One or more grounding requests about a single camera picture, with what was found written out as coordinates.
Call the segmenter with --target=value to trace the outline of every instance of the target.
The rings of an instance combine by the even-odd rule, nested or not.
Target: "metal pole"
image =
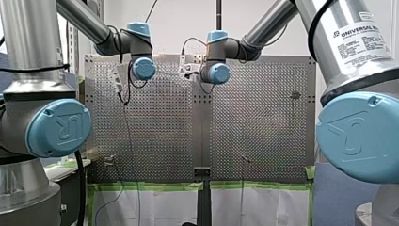
[[[279,0],[265,13],[262,19],[244,36],[244,42],[256,48],[263,48],[297,14],[296,6],[290,0]]]
[[[216,0],[216,30],[222,29],[222,0]]]
[[[9,67],[39,69],[62,65],[61,40],[54,0],[0,0]],[[4,92],[73,92],[60,71],[15,73]]]
[[[95,44],[101,44],[111,34],[104,22],[80,0],[56,0],[59,14],[76,26]]]

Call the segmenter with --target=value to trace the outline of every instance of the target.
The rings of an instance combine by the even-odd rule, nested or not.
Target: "pegboard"
[[[305,182],[313,165],[315,63],[308,57],[229,61],[214,92],[212,180]]]
[[[130,150],[123,106],[108,74],[119,65],[118,58],[87,56],[86,97],[93,119],[88,148],[99,155],[90,168],[90,180],[193,179],[191,83],[177,74],[178,56],[160,56],[155,61],[157,75],[144,88],[131,89],[126,107]],[[115,165],[106,166],[103,159],[112,155]]]
[[[156,56],[157,75],[144,89],[131,90],[126,108],[131,151],[108,74],[118,59],[86,58],[86,104],[93,119],[88,150],[97,159],[89,169],[91,182],[193,181],[199,164],[211,168],[212,180],[306,181],[314,147],[315,62],[310,58],[229,61],[231,80],[212,95],[202,94],[205,105],[199,103],[199,86],[178,75],[179,56]],[[114,166],[106,166],[104,158],[112,155]]]

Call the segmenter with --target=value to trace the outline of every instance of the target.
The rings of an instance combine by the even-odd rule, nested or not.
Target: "cable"
[[[42,73],[42,72],[49,72],[49,71],[55,71],[55,70],[60,70],[60,69],[69,69],[70,64],[64,64],[64,65],[59,65],[59,66],[54,66],[54,67],[45,67],[45,68],[37,68],[37,69],[7,69],[7,68],[0,68],[0,72],[6,72],[6,73]]]
[[[211,91],[207,92],[207,91],[205,91],[205,89],[203,88],[202,83],[199,83],[199,86],[200,86],[200,88],[202,89],[202,91],[205,92],[205,94],[207,94],[207,95],[211,95],[212,92],[214,91],[214,87],[215,87],[215,85],[212,85]]]
[[[121,184],[122,184],[122,189],[120,190],[120,193],[118,194],[117,198],[115,198],[114,200],[112,200],[112,201],[110,201],[110,202],[107,202],[107,203],[103,204],[103,205],[97,210],[96,215],[95,215],[95,217],[94,217],[94,225],[95,225],[95,226],[97,226],[97,217],[98,217],[100,211],[101,211],[102,209],[104,209],[108,204],[110,204],[110,203],[112,203],[112,202],[116,202],[116,201],[120,198],[120,195],[123,193],[123,191],[124,191],[124,183],[123,183],[123,181],[120,181],[120,182],[121,182]]]
[[[120,64],[122,64],[122,62],[123,62],[123,50],[122,50],[122,39],[121,39],[121,37],[120,37],[120,32],[118,31],[118,29],[115,27],[115,26],[113,26],[113,25],[108,25],[108,27],[110,27],[110,28],[112,28],[112,29],[114,29],[114,34],[116,34],[117,35],[117,37],[118,37],[118,44],[120,45],[119,47],[118,47],[118,45],[117,45],[117,43],[116,43],[116,40],[115,39],[113,39],[114,40],[114,46],[115,46],[115,49],[118,51],[118,52],[120,52]]]
[[[127,114],[126,114],[126,106],[125,105],[123,107],[123,116],[126,122],[126,128],[127,128],[127,134],[129,136],[129,149],[130,149],[130,153],[133,152],[133,144],[132,144],[132,133],[130,131],[130,126],[129,126],[129,121],[127,118]],[[136,169],[134,169],[134,176],[135,176],[135,181],[136,181],[136,186],[137,186],[137,198],[138,198],[138,226],[140,226],[141,224],[141,194],[140,194],[140,186],[139,186],[139,182],[138,182],[138,178],[137,178],[137,173],[136,173]]]
[[[237,42],[237,45],[238,45],[238,51],[237,51],[237,54],[236,54],[236,57],[235,58],[238,58],[238,56],[240,56],[240,51],[243,51],[243,53],[244,53],[244,56],[245,56],[245,61],[243,61],[243,60],[241,60],[241,59],[238,59],[238,61],[240,62],[240,63],[242,63],[242,64],[246,64],[247,62],[248,62],[248,55],[247,55],[247,50],[246,50],[246,48],[243,46],[243,44],[241,43],[241,41],[239,41],[239,40],[237,40],[237,39],[234,39],[234,38],[229,38],[230,40],[234,40],[235,42]]]
[[[244,188],[245,188],[245,178],[244,178],[244,171],[247,169],[247,165],[251,164],[252,161],[245,157],[244,155],[241,155],[241,197],[240,197],[240,226],[243,225],[243,209],[244,209]]]
[[[313,40],[314,40],[314,35],[316,33],[316,28],[317,28],[317,25],[319,25],[322,16],[329,9],[329,7],[331,7],[331,5],[333,3],[335,3],[336,1],[337,0],[327,0],[325,2],[325,4],[320,8],[320,10],[314,16],[313,21],[311,22],[311,27],[309,28],[309,32],[308,32],[309,52],[311,52],[311,57],[313,57],[316,62],[317,62],[317,58],[316,58],[316,54],[314,53],[314,46],[313,46]]]
[[[284,26],[284,28],[282,29],[281,33],[279,34],[279,36],[275,40],[273,40],[272,42],[267,43],[264,47],[267,47],[267,46],[270,46],[270,45],[276,43],[284,35],[285,31],[287,30],[287,27],[288,27],[288,24],[286,24]]]
[[[0,40],[0,46],[2,46],[4,44],[4,42],[6,41],[6,38],[3,36]]]
[[[155,5],[156,5],[157,2],[158,2],[158,0],[155,0],[155,1],[153,2],[152,7],[151,7],[151,10],[150,10],[150,12],[149,12],[149,15],[147,16],[146,22],[149,21],[149,19],[150,19],[150,17],[151,17],[151,14],[152,14],[152,11],[153,11],[153,8],[155,7]]]
[[[153,48],[152,48],[152,44],[151,44],[149,41],[147,41],[147,40],[141,38],[139,35],[135,34],[134,32],[132,32],[132,31],[130,31],[130,30],[125,30],[125,29],[121,29],[120,32],[124,32],[124,33],[127,33],[127,34],[129,34],[129,35],[135,36],[136,38],[138,38],[138,39],[144,41],[146,44],[148,44],[148,45],[150,46],[151,50],[153,49]]]
[[[76,226],[83,226],[85,222],[85,208],[86,208],[86,177],[85,177],[85,168],[83,166],[82,155],[80,151],[74,153],[77,162],[77,168],[79,171],[79,181],[80,181],[80,190],[79,190],[79,215],[77,217]]]
[[[205,42],[203,42],[202,40],[199,40],[199,39],[197,39],[197,38],[191,37],[191,38],[188,38],[188,39],[184,42],[183,47],[182,47],[182,53],[181,53],[181,55],[185,55],[185,45],[186,45],[190,40],[196,40],[197,42],[201,43],[202,45],[204,45],[204,46],[206,47],[206,43],[205,43]]]
[[[123,103],[123,118],[125,120],[127,133],[128,133],[128,136],[129,136],[129,150],[130,150],[130,153],[132,153],[133,152],[132,133],[131,133],[130,126],[129,126],[129,121],[128,121],[128,118],[127,118],[126,107],[127,107],[127,104]],[[96,211],[96,214],[95,214],[95,217],[94,217],[94,225],[95,226],[98,225],[97,224],[97,218],[98,218],[98,215],[101,212],[101,210],[103,210],[108,204],[116,202],[120,198],[120,196],[123,193],[123,191],[125,190],[125,184],[123,182],[123,178],[120,177],[120,174],[118,172],[118,169],[117,169],[116,165],[114,164],[113,166],[115,167],[115,170],[117,171],[117,175],[120,178],[120,183],[122,185],[122,189],[120,190],[120,193],[118,194],[118,196],[114,200],[103,204]],[[137,179],[137,174],[136,174],[136,170],[135,169],[134,169],[134,176],[135,176],[135,181],[136,181],[137,199],[138,199],[138,226],[140,226],[140,224],[141,224],[141,193],[140,193],[140,186],[139,186],[139,182],[138,182],[138,179]]]

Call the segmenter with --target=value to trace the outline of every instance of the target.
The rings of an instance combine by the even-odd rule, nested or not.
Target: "silver robot arm segment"
[[[226,83],[226,58],[256,60],[297,13],[327,83],[316,128],[321,151],[356,179],[399,183],[399,65],[362,0],[278,0],[241,40],[209,33],[202,82]],[[388,85],[395,89],[382,89]]]
[[[56,0],[58,12],[95,44],[103,56],[131,54],[131,75],[149,80],[155,75],[152,61],[150,28],[146,23],[129,23],[127,29],[115,33],[81,0]]]
[[[298,12],[310,31],[313,19],[326,2],[331,1],[278,0],[241,40],[228,38],[226,31],[211,32],[208,35],[209,60],[201,72],[202,80],[213,83],[212,67],[225,63],[226,58],[256,60],[264,46]],[[342,94],[399,78],[399,67],[392,60],[373,15],[363,1],[332,2],[320,21],[315,22],[311,40],[327,82],[322,105]]]

